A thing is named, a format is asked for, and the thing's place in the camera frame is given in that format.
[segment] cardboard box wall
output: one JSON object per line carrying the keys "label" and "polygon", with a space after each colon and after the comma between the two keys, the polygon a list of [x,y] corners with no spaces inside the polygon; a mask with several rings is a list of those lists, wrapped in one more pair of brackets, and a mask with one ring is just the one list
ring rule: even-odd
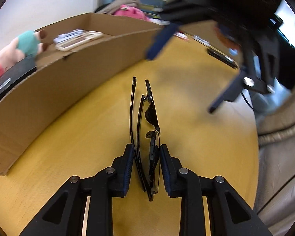
{"label": "cardboard box wall", "polygon": [[61,52],[51,45],[36,58],[38,71],[0,101],[0,175],[44,129],[74,103],[144,59],[160,26],[127,17],[87,13],[44,27],[52,42],[75,29],[103,32],[103,38]]}

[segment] metal screw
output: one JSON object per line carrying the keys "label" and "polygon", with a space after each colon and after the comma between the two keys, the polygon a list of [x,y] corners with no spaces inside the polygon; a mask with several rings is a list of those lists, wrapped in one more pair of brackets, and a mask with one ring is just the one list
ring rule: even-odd
{"label": "metal screw", "polygon": [[270,84],[268,84],[268,85],[266,86],[266,88],[267,88],[267,90],[268,90],[270,93],[272,93],[272,94],[275,93],[273,87],[272,87]]}
{"label": "metal screw", "polygon": [[77,181],[79,181],[79,177],[78,176],[72,176],[69,179],[70,183],[76,183]]}
{"label": "metal screw", "polygon": [[115,169],[113,167],[109,167],[105,171],[106,171],[107,174],[112,174],[112,173],[115,172]]}
{"label": "metal screw", "polygon": [[189,170],[187,168],[180,168],[179,169],[180,174],[187,174],[188,172],[189,172]]}
{"label": "metal screw", "polygon": [[222,177],[222,176],[217,176],[217,177],[215,178],[215,181],[217,181],[218,183],[223,183],[223,182],[225,181],[225,179],[224,179],[224,177]]}
{"label": "metal screw", "polygon": [[254,82],[252,79],[248,78],[248,77],[244,77],[244,84],[249,86],[249,87],[253,87],[254,86]]}

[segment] sunglasses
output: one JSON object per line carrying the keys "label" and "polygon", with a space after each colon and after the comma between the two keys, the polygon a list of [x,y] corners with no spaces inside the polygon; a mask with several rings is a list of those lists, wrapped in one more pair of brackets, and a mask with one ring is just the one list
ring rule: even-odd
{"label": "sunglasses", "polygon": [[[153,100],[151,86],[148,80],[145,80],[147,87],[147,95],[141,96],[141,102],[139,107],[138,123],[136,130],[136,148],[134,152],[134,159],[138,170],[139,178],[142,184],[142,188],[147,192],[149,201],[153,201],[153,196],[159,190],[159,147],[160,147],[160,128],[156,116],[156,109]],[[136,77],[133,77],[132,92],[131,92],[131,104],[130,104],[130,138],[131,143],[134,145],[133,127],[132,127],[132,114],[133,114],[133,102],[134,93],[136,89]],[[140,150],[140,129],[142,114],[145,102],[148,101],[149,107],[145,111],[144,115],[148,123],[154,126],[155,130],[146,133],[145,138],[151,139],[149,150]]]}

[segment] wooden table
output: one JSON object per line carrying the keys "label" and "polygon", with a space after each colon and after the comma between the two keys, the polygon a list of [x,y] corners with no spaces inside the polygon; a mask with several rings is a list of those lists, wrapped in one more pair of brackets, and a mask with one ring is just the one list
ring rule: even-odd
{"label": "wooden table", "polygon": [[[198,175],[224,176],[252,207],[258,178],[254,114],[241,96],[224,102],[214,115],[207,113],[237,73],[198,42],[174,37],[158,59],[131,66],[79,101],[30,145],[7,176],[0,176],[0,226],[8,236],[19,235],[70,176],[94,176],[123,154],[130,142],[133,75],[134,125],[149,79],[161,143]],[[143,120],[142,132],[148,127]],[[150,203],[134,167],[127,197],[113,199],[114,234],[178,235],[180,204],[179,198],[167,196],[162,179]]]}

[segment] label sticker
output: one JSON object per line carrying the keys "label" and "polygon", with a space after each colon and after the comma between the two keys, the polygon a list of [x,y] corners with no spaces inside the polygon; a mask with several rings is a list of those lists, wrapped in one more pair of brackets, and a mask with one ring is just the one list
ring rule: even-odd
{"label": "label sticker", "polygon": [[3,84],[0,85],[0,90],[11,81],[11,78],[7,79]]}

